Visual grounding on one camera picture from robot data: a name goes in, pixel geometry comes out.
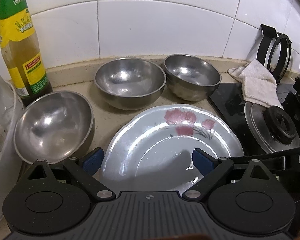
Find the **steel pot lid black knob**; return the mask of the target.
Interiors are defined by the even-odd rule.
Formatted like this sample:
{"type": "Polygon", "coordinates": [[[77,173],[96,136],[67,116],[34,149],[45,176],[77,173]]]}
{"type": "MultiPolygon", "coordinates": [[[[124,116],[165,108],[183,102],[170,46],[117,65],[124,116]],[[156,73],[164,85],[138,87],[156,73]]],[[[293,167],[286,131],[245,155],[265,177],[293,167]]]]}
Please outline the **steel pot lid black knob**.
{"type": "Polygon", "coordinates": [[[266,108],[246,102],[244,116],[250,132],[265,153],[300,147],[300,138],[294,122],[282,108],[266,108]]]}

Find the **white dish cloth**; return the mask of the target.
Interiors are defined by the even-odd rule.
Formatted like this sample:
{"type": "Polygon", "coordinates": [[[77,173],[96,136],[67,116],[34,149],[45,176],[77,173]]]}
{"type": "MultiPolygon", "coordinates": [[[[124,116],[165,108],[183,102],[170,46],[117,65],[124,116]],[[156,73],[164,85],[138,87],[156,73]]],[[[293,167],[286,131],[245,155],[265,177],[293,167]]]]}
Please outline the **white dish cloth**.
{"type": "Polygon", "coordinates": [[[230,68],[229,75],[242,84],[244,101],[269,108],[277,106],[283,109],[277,97],[277,84],[273,75],[256,59],[247,66],[230,68]]]}

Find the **white plastic tray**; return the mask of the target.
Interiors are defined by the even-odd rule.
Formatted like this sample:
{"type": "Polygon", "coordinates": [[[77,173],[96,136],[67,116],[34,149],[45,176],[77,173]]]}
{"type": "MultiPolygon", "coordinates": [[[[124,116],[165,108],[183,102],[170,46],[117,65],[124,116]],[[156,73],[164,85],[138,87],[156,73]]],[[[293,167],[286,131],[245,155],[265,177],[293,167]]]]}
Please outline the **white plastic tray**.
{"type": "Polygon", "coordinates": [[[16,153],[13,143],[14,129],[16,123],[24,111],[23,104],[19,100],[19,97],[17,96],[13,85],[10,83],[8,83],[8,85],[14,94],[14,106],[10,127],[6,135],[2,151],[0,153],[0,221],[3,218],[3,202],[6,196],[15,186],[23,162],[22,159],[16,153]]]}

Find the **black induction cooktop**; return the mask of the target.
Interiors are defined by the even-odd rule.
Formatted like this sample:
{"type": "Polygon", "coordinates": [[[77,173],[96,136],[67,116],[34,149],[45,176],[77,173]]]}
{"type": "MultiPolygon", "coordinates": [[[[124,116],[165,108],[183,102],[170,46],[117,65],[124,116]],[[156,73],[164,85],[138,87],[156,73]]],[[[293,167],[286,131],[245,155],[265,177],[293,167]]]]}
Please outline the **black induction cooktop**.
{"type": "MultiPolygon", "coordinates": [[[[283,110],[291,117],[300,138],[300,109],[298,102],[294,99],[293,86],[290,84],[279,85],[277,95],[283,103],[283,110]]],[[[244,116],[244,101],[241,83],[223,83],[209,96],[209,102],[213,108],[228,124],[238,137],[244,151],[244,155],[260,155],[265,152],[260,148],[244,116]]]]}

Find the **small steel bowl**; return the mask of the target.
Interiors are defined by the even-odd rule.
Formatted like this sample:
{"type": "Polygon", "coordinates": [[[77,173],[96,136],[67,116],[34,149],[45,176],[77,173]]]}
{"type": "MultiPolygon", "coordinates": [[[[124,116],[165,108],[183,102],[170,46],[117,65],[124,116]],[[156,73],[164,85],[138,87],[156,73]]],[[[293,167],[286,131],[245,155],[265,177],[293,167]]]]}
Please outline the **small steel bowl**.
{"type": "Polygon", "coordinates": [[[207,99],[222,81],[220,72],[213,65],[192,55],[170,55],[164,59],[162,68],[170,91],[185,101],[207,99]]]}

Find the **green yellow sauce bottle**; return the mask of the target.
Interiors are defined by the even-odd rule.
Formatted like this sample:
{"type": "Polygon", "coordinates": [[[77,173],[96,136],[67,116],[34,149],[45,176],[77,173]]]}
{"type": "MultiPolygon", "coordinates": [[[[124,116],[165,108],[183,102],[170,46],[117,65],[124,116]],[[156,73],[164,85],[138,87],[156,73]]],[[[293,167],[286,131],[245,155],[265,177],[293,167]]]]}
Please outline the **green yellow sauce bottle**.
{"type": "Polygon", "coordinates": [[[0,0],[0,48],[24,106],[52,92],[26,0],[0,0]]]}

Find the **white floral plate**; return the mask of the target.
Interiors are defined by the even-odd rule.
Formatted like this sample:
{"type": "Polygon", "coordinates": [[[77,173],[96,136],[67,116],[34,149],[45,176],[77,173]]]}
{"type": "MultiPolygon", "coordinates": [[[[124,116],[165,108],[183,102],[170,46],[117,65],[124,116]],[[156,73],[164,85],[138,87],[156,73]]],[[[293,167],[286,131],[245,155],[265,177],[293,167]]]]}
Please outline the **white floral plate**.
{"type": "Polygon", "coordinates": [[[210,111],[186,104],[147,109],[115,134],[99,181],[116,194],[183,193],[203,178],[192,162],[195,148],[214,158],[244,154],[234,132],[210,111]]]}

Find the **large steel bowl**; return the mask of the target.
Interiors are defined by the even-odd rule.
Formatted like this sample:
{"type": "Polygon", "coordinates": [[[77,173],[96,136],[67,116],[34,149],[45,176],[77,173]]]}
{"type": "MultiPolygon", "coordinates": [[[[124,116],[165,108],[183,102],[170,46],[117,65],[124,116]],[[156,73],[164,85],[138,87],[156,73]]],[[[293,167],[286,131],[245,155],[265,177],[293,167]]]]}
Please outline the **large steel bowl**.
{"type": "Polygon", "coordinates": [[[84,156],[95,134],[95,117],[82,94],[56,91],[28,105],[19,118],[13,143],[28,164],[45,159],[57,164],[68,157],[84,156]]]}

